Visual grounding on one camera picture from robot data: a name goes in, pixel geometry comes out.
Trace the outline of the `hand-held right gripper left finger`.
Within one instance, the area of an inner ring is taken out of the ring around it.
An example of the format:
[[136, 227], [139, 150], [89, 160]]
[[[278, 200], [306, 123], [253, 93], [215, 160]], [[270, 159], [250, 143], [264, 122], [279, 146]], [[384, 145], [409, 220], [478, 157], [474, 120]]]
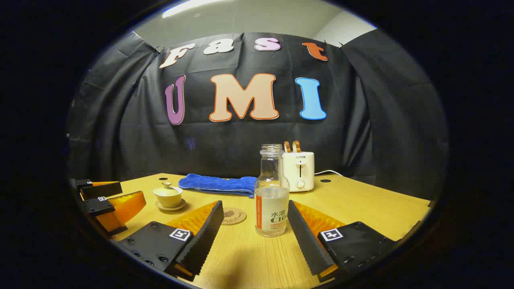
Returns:
[[223, 204], [218, 200], [167, 224], [151, 221], [118, 244], [151, 267], [193, 281], [201, 272], [223, 219]]

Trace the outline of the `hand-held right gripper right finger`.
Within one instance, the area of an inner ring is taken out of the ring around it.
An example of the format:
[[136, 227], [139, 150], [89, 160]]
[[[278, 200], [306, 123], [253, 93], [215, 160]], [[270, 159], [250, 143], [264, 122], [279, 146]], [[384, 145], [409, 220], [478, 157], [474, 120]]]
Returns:
[[288, 221], [311, 274], [321, 282], [350, 278], [374, 265], [396, 245], [361, 221], [344, 224], [292, 200]]

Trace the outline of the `round cork coaster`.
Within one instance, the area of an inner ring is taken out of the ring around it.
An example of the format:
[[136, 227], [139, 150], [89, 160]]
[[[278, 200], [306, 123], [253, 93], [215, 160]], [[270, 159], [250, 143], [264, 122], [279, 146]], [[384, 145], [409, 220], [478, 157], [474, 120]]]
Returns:
[[242, 223], [247, 218], [246, 212], [244, 210], [234, 207], [224, 207], [223, 208], [223, 221], [222, 225], [229, 226]]

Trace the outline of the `clear glass water bottle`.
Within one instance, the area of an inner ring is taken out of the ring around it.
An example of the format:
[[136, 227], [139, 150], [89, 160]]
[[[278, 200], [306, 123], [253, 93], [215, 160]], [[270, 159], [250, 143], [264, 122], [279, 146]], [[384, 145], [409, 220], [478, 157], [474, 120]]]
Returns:
[[288, 224], [290, 183], [284, 175], [280, 144], [263, 144], [261, 171], [255, 181], [256, 233], [264, 237], [284, 234]]

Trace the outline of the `cream ceramic teacup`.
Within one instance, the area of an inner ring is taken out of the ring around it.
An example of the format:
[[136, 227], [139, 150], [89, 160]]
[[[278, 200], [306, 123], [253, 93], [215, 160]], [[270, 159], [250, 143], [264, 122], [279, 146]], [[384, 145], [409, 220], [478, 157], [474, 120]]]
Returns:
[[154, 196], [156, 197], [156, 201], [159, 201], [162, 205], [166, 207], [175, 207], [179, 205], [180, 201], [183, 199], [182, 194], [177, 196]]

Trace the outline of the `cream teacup lid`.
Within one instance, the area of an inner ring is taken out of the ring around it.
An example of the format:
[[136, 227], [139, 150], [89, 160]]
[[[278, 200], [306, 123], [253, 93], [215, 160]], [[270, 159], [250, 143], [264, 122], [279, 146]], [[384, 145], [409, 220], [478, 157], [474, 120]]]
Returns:
[[172, 186], [171, 182], [164, 181], [159, 188], [153, 190], [156, 196], [177, 196], [182, 194], [183, 190], [180, 187]]

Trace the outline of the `cream ceramic saucer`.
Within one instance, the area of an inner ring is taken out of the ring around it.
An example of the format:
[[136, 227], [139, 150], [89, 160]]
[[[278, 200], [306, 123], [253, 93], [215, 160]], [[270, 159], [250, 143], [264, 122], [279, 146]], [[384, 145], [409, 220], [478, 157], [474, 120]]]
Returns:
[[175, 206], [175, 207], [166, 207], [164, 205], [162, 205], [159, 201], [156, 201], [155, 202], [155, 205], [160, 209], [160, 210], [164, 210], [166, 212], [174, 212], [174, 211], [177, 211], [177, 210], [180, 210], [182, 208], [185, 207], [185, 205], [187, 205], [187, 202], [185, 201], [185, 199], [182, 199], [179, 203], [179, 205]]

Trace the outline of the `blue folded towel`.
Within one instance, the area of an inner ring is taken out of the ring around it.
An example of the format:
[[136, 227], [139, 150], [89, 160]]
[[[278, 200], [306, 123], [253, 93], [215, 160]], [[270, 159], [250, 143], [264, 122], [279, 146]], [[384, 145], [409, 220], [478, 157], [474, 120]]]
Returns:
[[255, 196], [256, 181], [257, 178], [253, 176], [244, 176], [240, 179], [222, 179], [190, 173], [178, 181], [178, 185], [182, 189], [214, 194], [241, 195], [252, 199]]

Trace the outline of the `white toaster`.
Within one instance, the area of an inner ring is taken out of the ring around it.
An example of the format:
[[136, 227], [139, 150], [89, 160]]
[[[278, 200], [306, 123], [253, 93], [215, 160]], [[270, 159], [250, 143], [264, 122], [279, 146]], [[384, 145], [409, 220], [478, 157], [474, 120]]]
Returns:
[[314, 153], [284, 153], [283, 169], [290, 192], [305, 192], [314, 188]]

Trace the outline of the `black backdrop cloth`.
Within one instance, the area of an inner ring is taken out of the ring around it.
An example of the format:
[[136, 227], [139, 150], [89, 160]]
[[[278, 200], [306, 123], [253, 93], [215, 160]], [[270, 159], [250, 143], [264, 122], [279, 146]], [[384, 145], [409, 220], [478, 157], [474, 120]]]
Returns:
[[297, 140], [317, 171], [428, 200], [449, 150], [429, 77], [379, 30], [341, 47], [229, 33], [160, 52], [130, 33], [85, 75], [68, 133], [74, 179], [258, 176], [262, 144]]

